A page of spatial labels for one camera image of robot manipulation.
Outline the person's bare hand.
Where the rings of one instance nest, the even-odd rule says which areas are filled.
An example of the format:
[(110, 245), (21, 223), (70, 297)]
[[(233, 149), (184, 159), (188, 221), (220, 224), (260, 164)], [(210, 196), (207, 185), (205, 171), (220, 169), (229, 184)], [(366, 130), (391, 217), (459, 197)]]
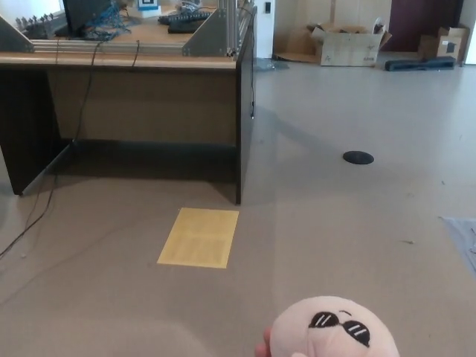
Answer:
[(271, 328), (267, 328), (263, 333), (263, 341), (255, 347), (255, 357), (271, 357), (270, 340)]

